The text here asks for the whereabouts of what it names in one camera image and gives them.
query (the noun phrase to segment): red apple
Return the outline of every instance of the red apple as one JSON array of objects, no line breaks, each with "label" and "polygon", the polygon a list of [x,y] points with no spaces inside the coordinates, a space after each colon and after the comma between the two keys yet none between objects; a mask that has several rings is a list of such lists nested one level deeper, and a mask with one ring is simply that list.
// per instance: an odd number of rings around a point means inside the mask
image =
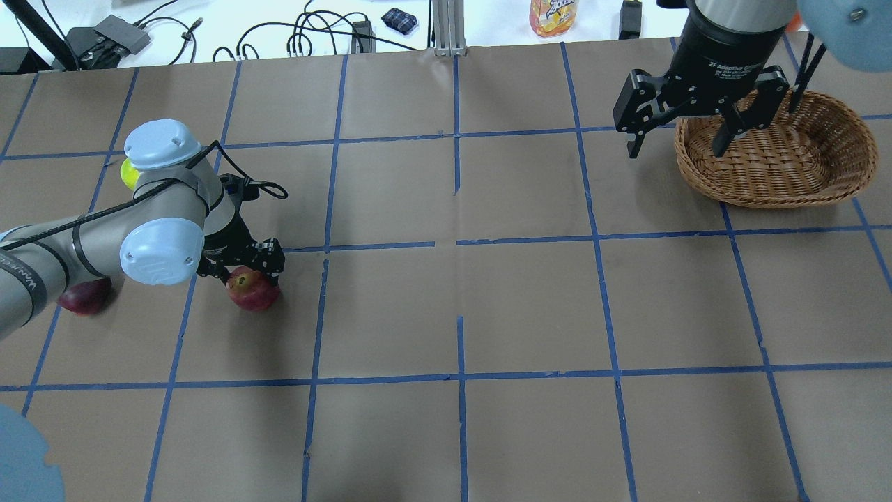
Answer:
[{"label": "red apple", "polygon": [[112,280],[104,278],[82,282],[68,288],[56,303],[77,315],[93,315],[105,307],[105,301],[112,292]]},{"label": "red apple", "polygon": [[260,312],[273,305],[281,290],[278,286],[273,286],[262,272],[242,265],[229,274],[226,292],[244,310]]}]

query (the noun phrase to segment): white background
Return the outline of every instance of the white background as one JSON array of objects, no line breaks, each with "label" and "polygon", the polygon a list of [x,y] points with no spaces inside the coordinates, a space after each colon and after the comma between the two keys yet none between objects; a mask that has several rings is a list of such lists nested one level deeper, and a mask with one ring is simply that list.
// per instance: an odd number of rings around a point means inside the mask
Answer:
[{"label": "white background", "polygon": [[[465,0],[465,30],[468,46],[513,46],[557,41],[611,40],[619,33],[619,10],[622,0],[577,0],[579,10],[574,26],[564,35],[554,38],[537,37],[529,24],[529,0]],[[29,0],[47,23],[39,0]],[[641,0],[643,3],[643,38],[677,37],[687,17],[686,10],[666,10],[657,7],[656,0]],[[136,21],[164,0],[46,0],[56,20],[67,33],[77,26],[93,27],[109,14],[125,21]],[[208,62],[218,46],[228,46],[235,50],[235,43],[242,33],[254,24],[264,21],[294,22],[303,11],[306,0],[179,0],[165,7],[154,16],[170,16],[191,25],[202,17],[204,23],[195,32],[198,41],[197,62]],[[381,21],[392,7],[402,9],[418,18],[418,28],[407,36],[387,28]],[[376,36],[400,42],[407,46],[426,46],[427,0],[314,0],[309,11],[329,10],[340,14],[352,11],[366,13],[373,23]],[[335,29],[349,31],[341,24]],[[132,54],[121,60],[120,66],[149,66],[167,64],[179,51],[184,31],[172,21],[156,21],[146,29],[152,42],[139,54]],[[255,46],[263,59],[287,57],[285,40],[291,34],[288,27],[263,27],[252,32],[246,42]],[[328,35],[310,34],[314,54],[332,54],[331,39]],[[45,60],[53,57],[29,34],[31,46]],[[338,54],[347,52],[349,37],[336,36]],[[0,4],[0,46],[25,46],[12,13]],[[402,50],[377,42],[376,52]],[[192,47],[186,48],[180,62],[188,62]]]}]

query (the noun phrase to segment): snack bag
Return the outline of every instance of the snack bag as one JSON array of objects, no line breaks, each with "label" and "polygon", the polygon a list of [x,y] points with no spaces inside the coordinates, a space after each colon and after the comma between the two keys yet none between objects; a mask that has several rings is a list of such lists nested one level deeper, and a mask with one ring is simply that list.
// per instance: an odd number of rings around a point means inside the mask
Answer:
[{"label": "snack bag", "polygon": [[579,0],[531,0],[530,26],[540,37],[554,37],[570,29]]}]

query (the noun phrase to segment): brown basket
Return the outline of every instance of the brown basket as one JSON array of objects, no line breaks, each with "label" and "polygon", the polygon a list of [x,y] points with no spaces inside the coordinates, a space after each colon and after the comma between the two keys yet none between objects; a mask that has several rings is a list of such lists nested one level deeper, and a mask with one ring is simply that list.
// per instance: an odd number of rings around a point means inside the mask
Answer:
[{"label": "brown basket", "polygon": [[[867,187],[877,170],[877,143],[867,125],[838,99],[806,91],[794,114],[790,93],[766,130],[712,153],[721,117],[679,120],[675,153],[682,177],[707,197],[745,207],[830,205]],[[753,96],[741,101],[741,108]]]}]

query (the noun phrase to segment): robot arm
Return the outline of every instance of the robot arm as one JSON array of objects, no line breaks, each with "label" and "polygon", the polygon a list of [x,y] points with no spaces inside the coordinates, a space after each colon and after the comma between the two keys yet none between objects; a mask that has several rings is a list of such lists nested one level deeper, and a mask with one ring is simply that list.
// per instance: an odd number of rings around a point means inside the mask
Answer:
[{"label": "robot arm", "polygon": [[[724,118],[712,144],[720,157],[737,136],[770,126],[789,90],[783,70],[764,65],[797,11],[796,0],[688,0],[687,6],[668,71],[654,77],[632,70],[614,106],[614,125],[629,134],[631,158],[656,127],[680,116],[714,114]],[[798,9],[843,63],[892,70],[888,0],[799,0]],[[737,102],[753,90],[755,101],[741,111]]]},{"label": "robot arm", "polygon": [[[255,241],[239,209],[261,189],[281,188],[246,175],[218,177],[205,158],[218,145],[202,148],[178,121],[148,122],[124,148],[139,174],[133,200],[0,233],[0,339],[68,288],[121,272],[151,285],[196,272],[225,282],[226,265],[245,264],[276,284],[282,248],[274,238]],[[287,197],[281,192],[273,195]]]}]

